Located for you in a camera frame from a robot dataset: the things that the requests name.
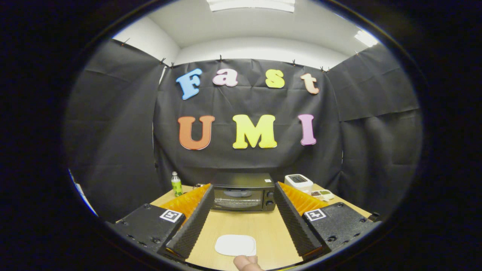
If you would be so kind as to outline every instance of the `blue foam letter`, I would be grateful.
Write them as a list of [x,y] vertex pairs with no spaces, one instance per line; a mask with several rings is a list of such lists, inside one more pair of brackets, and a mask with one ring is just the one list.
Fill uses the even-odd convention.
[[183,100],[187,100],[199,92],[199,89],[194,88],[193,85],[199,86],[201,81],[199,80],[198,75],[201,75],[201,74],[202,74],[202,70],[200,68],[197,68],[176,79],[176,82],[181,84],[181,88],[183,92],[183,95],[182,95]]

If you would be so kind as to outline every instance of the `white wall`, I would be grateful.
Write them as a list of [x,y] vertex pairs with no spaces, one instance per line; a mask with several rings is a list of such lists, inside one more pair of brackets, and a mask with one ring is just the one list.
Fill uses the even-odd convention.
[[179,51],[175,64],[219,59],[252,58],[278,60],[320,68],[332,68],[349,56],[301,41],[277,38],[232,38],[192,45]]
[[126,44],[159,60],[165,57],[164,63],[168,65],[175,61],[180,50],[174,40],[149,17],[144,17],[124,28],[113,39],[122,42],[129,39]]

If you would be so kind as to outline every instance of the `letter m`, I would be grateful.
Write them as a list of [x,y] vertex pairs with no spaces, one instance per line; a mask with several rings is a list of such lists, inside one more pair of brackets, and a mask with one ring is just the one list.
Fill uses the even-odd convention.
[[261,137],[259,142],[260,148],[274,148],[277,146],[274,140],[273,123],[275,117],[273,115],[261,116],[256,127],[247,115],[236,115],[233,117],[233,120],[236,122],[236,142],[234,142],[233,148],[247,148],[248,143],[244,141],[245,136],[253,148],[256,147],[259,137]]

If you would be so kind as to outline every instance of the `black backdrop cloth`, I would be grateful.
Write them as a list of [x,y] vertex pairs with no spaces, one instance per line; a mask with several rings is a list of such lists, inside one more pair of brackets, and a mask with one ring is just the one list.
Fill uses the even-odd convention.
[[[196,68],[202,70],[199,93],[182,100],[181,86],[175,80]],[[238,85],[218,86],[213,77],[220,69],[238,72]],[[265,73],[281,70],[285,86],[268,88]],[[320,92],[310,94],[300,76],[310,73],[317,79]],[[259,146],[235,149],[236,123],[233,116],[248,115],[256,125],[262,115],[273,115],[277,147]],[[303,146],[300,114],[311,114],[315,145]],[[179,123],[182,116],[196,118],[192,138],[201,138],[199,117],[211,115],[211,142],[201,150],[189,150],[179,143]],[[326,74],[319,69],[292,64],[253,59],[201,61],[168,68],[159,86],[154,111],[154,136],[157,160],[161,161],[160,176],[168,180],[177,171],[184,184],[208,183],[219,171],[269,172],[275,181],[287,174],[300,173],[317,183],[336,190],[341,169],[341,137],[336,101]]]
[[154,57],[110,40],[73,87],[64,133],[69,168],[107,221],[162,193],[152,152],[152,112],[162,69]]
[[[182,100],[175,80],[196,68],[202,70],[199,93]],[[213,83],[222,68],[238,72],[238,85]],[[154,57],[112,40],[72,92],[65,130],[69,167],[108,221],[170,190],[172,171],[186,185],[208,183],[221,170],[269,172],[275,181],[299,173],[382,217],[411,182],[421,147],[420,113],[409,79],[381,45],[328,72],[279,61],[210,60],[168,67],[159,84],[162,69]],[[282,88],[267,87],[268,69],[283,72]],[[306,90],[300,79],[305,73],[317,79],[318,94]],[[234,149],[232,117],[238,114],[254,125],[262,115],[275,116],[277,147]],[[300,144],[300,114],[314,116],[315,145]],[[204,115],[215,117],[210,144],[182,147],[178,118],[196,118],[192,139],[199,140]]]

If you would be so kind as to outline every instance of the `screw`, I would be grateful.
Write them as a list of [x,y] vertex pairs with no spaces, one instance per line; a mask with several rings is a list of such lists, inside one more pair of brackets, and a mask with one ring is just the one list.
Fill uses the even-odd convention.
[[328,239],[326,239],[328,242],[333,242],[336,240],[336,236],[332,235],[330,237],[328,237]]

